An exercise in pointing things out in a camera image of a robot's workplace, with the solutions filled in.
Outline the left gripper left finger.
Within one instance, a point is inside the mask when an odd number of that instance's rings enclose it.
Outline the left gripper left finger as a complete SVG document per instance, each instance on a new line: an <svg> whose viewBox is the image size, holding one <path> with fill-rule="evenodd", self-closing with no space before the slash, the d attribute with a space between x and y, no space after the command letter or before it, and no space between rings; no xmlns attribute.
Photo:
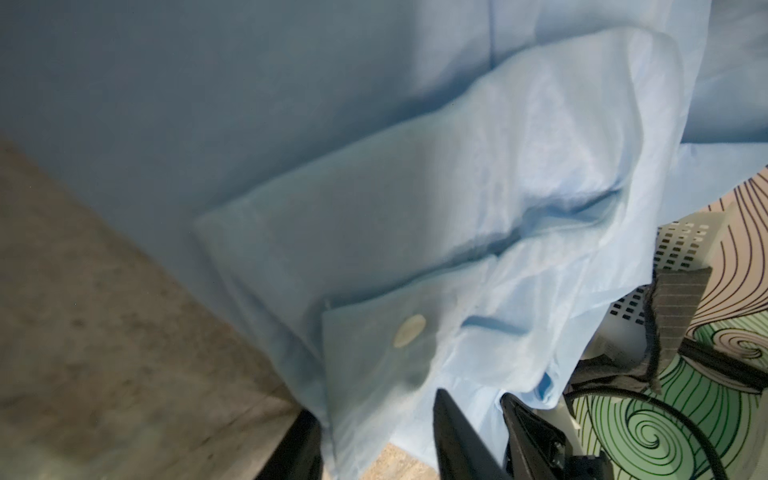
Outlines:
<svg viewBox="0 0 768 480"><path fill-rule="evenodd" d="M320 480L322 428L308 410L302 410L287 430L255 480Z"/></svg>

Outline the light blue long sleeve shirt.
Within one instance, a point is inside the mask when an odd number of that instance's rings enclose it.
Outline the light blue long sleeve shirt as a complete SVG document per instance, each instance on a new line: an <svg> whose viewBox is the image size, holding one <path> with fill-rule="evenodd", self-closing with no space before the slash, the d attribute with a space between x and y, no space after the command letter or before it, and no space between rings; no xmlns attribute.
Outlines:
<svg viewBox="0 0 768 480"><path fill-rule="evenodd" d="M337 478L550 408L767 162L763 1L5 1L1 130L269 358Z"/></svg>

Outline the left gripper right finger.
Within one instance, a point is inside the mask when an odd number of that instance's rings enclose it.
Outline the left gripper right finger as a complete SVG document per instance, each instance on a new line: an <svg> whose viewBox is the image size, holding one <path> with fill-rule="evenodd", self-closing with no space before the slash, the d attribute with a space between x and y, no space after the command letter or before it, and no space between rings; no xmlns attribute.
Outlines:
<svg viewBox="0 0 768 480"><path fill-rule="evenodd" d="M433 436L443 480L509 479L449 392L436 391Z"/></svg>

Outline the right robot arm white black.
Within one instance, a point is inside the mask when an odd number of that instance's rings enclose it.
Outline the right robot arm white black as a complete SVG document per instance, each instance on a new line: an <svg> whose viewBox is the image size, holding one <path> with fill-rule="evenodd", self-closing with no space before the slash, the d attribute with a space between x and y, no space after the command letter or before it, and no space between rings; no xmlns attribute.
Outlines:
<svg viewBox="0 0 768 480"><path fill-rule="evenodd" d="M680 412L712 444L734 479L754 397L698 373L677 373L645 394ZM700 442L682 421L645 401L585 396L574 404L577 441L587 454L605 452L616 479L712 479Z"/></svg>

